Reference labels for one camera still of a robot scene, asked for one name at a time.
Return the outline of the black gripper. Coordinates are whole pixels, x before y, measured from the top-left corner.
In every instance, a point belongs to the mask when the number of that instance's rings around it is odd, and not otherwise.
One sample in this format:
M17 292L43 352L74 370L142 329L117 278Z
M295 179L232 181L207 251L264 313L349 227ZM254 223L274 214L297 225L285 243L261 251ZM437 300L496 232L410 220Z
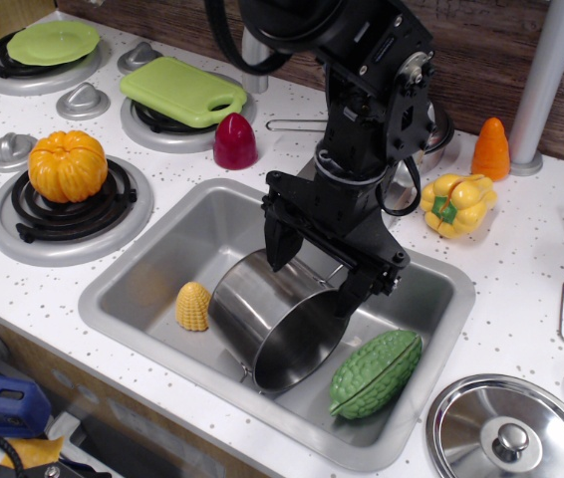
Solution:
M350 271L334 315L349 318L372 295L389 295L410 256L388 231L377 185L350 185L317 173L311 179L270 171L262 199L267 262L274 272L308 241Z

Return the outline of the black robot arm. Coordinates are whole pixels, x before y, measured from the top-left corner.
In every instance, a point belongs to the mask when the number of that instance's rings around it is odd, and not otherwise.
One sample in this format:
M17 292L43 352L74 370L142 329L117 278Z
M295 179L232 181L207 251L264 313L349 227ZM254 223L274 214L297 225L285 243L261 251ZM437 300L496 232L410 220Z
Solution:
M269 50L250 63L233 41L224 3L205 9L219 49L246 74L272 74L302 52L324 67L328 118L314 176L266 177L266 256L279 271L310 242L336 259L348 274L335 313L348 317L370 296L391 292L409 261L383 218L411 212L390 207L388 192L400 165L419 178L415 157L433 129L430 33L400 1L243 1L244 26Z

